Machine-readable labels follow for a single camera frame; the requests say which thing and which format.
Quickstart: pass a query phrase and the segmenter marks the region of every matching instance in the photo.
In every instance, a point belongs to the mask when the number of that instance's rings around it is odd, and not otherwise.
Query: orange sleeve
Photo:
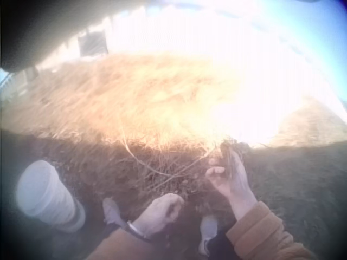
[[[315,259],[302,244],[284,231],[282,220],[258,202],[227,232],[235,252],[243,260]]]
[[[87,260],[152,259],[154,247],[128,232],[118,229],[101,242]]]

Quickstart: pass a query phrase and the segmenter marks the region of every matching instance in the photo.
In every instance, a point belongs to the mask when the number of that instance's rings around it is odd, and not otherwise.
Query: bracelet
[[[144,242],[147,242],[147,243],[151,243],[152,241],[148,238],[146,238],[146,236],[140,232],[136,227],[134,227],[133,224],[131,224],[130,221],[128,221],[127,225],[125,226],[125,229],[124,229],[126,232],[132,234],[133,236],[141,239],[142,241]]]

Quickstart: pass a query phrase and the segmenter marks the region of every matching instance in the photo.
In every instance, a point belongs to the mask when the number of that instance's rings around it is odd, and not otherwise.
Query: white bucket
[[[46,161],[29,165],[17,185],[18,207],[29,217],[64,232],[75,232],[85,222],[83,206],[60,181],[55,168]]]

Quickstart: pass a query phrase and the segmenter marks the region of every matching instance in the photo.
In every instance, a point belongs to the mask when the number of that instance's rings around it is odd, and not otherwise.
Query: hand
[[[213,166],[206,171],[206,177],[220,194],[224,195],[233,209],[236,220],[241,219],[256,204],[257,200],[249,187],[245,167],[234,151],[231,152],[235,172],[228,177],[226,169]],[[218,164],[216,159],[210,159],[210,165]]]
[[[150,238],[164,230],[168,224],[175,222],[183,205],[184,200],[181,196],[173,193],[165,194],[152,201],[132,225],[146,238]]]

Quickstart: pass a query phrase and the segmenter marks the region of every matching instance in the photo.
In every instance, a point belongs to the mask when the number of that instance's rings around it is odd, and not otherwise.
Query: white sneaker
[[[121,227],[126,225],[125,221],[120,216],[120,211],[117,203],[111,198],[105,198],[102,201],[102,208],[104,209],[104,222],[106,224],[115,223]]]
[[[217,236],[218,221],[215,216],[208,215],[202,218],[200,224],[201,242],[199,245],[199,253],[204,256],[209,256],[207,243]]]

